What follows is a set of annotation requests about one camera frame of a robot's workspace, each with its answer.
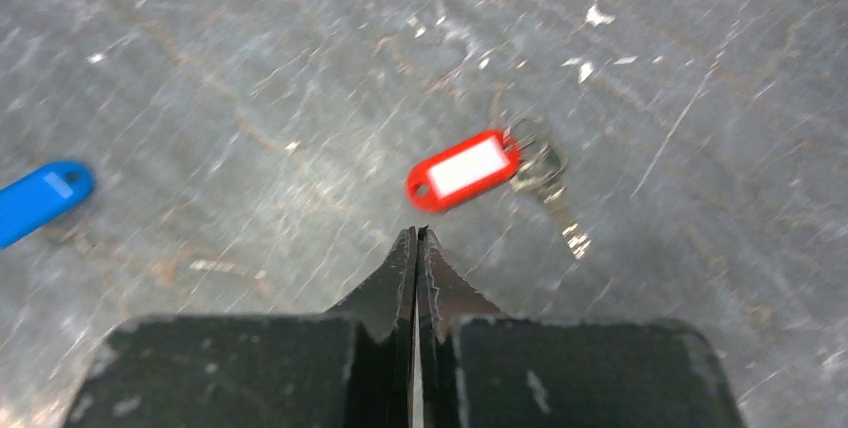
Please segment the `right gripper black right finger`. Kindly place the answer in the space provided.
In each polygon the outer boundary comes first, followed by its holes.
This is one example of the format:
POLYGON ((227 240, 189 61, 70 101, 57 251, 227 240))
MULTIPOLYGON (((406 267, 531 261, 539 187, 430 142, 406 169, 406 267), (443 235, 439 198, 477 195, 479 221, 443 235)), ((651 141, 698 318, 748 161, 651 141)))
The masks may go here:
POLYGON ((670 318, 512 317, 417 241, 428 427, 741 427, 707 338, 670 318))

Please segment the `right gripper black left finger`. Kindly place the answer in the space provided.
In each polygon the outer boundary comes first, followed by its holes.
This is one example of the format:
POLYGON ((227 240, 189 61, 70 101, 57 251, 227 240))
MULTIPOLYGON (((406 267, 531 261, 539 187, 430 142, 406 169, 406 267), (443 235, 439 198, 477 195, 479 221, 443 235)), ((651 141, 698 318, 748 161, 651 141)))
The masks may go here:
POLYGON ((418 234, 315 314, 149 315, 99 345, 66 427, 409 427, 418 234))

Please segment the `key with red tag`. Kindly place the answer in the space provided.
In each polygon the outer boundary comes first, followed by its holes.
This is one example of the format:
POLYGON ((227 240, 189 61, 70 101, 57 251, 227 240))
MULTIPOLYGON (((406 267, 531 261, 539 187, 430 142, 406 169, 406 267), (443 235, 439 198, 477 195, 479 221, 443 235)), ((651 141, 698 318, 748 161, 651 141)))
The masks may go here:
POLYGON ((573 258, 581 260, 591 239, 567 206, 562 182, 567 167, 568 158, 547 121, 525 115, 418 162, 408 172, 404 188, 415 208, 437 213, 508 184, 546 207, 573 258))

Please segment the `key with blue tag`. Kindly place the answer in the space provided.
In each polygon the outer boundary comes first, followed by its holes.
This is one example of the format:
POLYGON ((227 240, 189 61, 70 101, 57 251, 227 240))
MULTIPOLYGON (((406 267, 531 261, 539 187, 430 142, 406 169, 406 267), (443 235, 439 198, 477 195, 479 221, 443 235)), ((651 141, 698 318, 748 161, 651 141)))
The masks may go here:
POLYGON ((1 248, 72 210, 94 190, 92 171, 76 160, 47 163, 1 189, 1 248))

